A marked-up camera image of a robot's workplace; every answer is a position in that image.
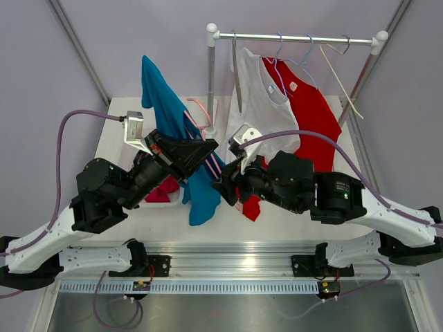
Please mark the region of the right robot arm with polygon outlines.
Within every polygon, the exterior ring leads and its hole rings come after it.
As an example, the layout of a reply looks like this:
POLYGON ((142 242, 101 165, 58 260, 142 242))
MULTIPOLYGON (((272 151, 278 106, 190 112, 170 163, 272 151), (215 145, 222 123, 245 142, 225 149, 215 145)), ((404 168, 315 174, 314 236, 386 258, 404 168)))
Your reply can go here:
POLYGON ((442 238, 430 227, 385 207, 360 181, 340 172, 315 172, 307 159, 278 152, 266 168, 243 157, 224 166, 211 186, 231 206, 250 196, 294 214, 308 212, 326 225, 363 225, 361 237, 316 245, 314 269, 328 275, 358 261, 380 259, 402 266, 420 266, 442 258, 442 238))

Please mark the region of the pink hanger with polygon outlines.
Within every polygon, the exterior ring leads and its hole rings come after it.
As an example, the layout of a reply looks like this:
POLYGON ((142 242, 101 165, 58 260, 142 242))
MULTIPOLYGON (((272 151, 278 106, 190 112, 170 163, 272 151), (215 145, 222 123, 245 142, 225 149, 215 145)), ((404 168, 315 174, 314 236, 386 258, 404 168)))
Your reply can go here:
POLYGON ((202 140, 214 139, 219 146, 205 160, 204 167, 214 179, 221 176, 223 158, 219 155, 222 152, 222 142, 213 126, 212 116, 206 109, 206 105, 197 97, 180 97, 180 101, 185 106, 184 129, 188 138, 198 138, 202 140))

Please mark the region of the grey hanger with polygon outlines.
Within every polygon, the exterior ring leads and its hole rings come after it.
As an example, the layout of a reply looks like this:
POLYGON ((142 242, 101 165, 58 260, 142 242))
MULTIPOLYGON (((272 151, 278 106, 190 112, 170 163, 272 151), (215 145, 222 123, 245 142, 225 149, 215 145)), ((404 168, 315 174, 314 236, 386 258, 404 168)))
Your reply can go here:
POLYGON ((231 48, 232 48, 232 61, 233 61, 233 73, 235 78, 235 90, 237 97, 237 105, 239 109, 239 113, 242 113, 242 92, 239 81, 239 71, 237 65, 237 35, 234 30, 231 30, 233 34, 233 39, 231 40, 231 48))

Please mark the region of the white t shirt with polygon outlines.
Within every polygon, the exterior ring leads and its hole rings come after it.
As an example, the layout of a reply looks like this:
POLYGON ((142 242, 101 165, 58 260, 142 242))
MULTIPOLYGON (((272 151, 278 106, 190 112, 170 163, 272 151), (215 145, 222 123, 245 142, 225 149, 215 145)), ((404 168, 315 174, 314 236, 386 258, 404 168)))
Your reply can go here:
POLYGON ((233 91, 226 135, 221 150, 226 164, 235 160, 228 140, 242 126, 248 125, 261 134, 298 130, 289 99, 280 91, 275 79, 266 69, 269 61, 242 48, 237 52, 237 71, 241 98, 233 91))

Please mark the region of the blue t shirt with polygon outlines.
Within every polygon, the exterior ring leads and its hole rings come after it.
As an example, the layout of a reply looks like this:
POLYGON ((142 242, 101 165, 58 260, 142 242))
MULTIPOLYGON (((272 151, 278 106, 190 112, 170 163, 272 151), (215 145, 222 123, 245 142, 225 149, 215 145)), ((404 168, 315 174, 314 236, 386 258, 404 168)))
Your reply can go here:
MULTIPOLYGON (((160 70, 147 56, 141 59, 141 106, 153 108, 156 128, 162 133, 179 139, 197 139, 200 130, 189 119, 190 112, 175 92, 168 86, 160 70)), ((199 226, 209 221, 221 203, 221 195, 210 183, 219 178, 224 162, 212 153, 188 180, 182 203, 190 204, 189 225, 199 226)))

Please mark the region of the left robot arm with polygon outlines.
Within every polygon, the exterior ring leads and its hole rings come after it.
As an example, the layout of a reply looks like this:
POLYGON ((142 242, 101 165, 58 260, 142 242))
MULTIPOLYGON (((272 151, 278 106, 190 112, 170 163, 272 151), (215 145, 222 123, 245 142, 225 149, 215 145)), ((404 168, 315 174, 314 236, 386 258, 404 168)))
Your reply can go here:
POLYGON ((148 272, 149 257, 143 243, 130 239, 116 248, 75 248, 81 239, 100 234, 120 222, 127 211, 139 207, 164 180, 187 183, 218 146, 213 139, 178 139, 151 131, 126 171, 96 158, 76 176, 78 195, 54 224, 40 228, 44 237, 32 244, 27 238, 2 237, 6 263, 1 285, 33 291, 67 274, 92 275, 106 271, 110 277, 139 277, 148 272))

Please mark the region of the magenta t shirt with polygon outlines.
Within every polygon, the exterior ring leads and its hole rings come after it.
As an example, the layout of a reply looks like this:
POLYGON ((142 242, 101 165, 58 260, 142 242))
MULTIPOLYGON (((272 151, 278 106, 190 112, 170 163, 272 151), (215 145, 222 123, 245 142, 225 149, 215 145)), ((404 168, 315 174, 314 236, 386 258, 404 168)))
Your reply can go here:
POLYGON ((145 197, 147 203, 169 203, 169 195, 179 190, 179 183, 171 176, 145 197))

